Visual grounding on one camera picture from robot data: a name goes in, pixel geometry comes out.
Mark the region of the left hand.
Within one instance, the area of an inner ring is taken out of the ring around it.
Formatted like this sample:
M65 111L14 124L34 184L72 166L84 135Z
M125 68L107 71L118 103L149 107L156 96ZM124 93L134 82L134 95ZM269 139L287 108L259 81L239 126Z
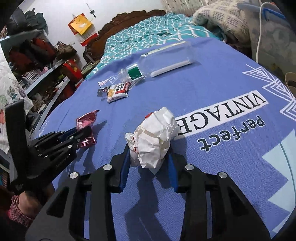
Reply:
M34 219L54 192L52 183L39 191L24 191L19 195L18 208L25 216Z

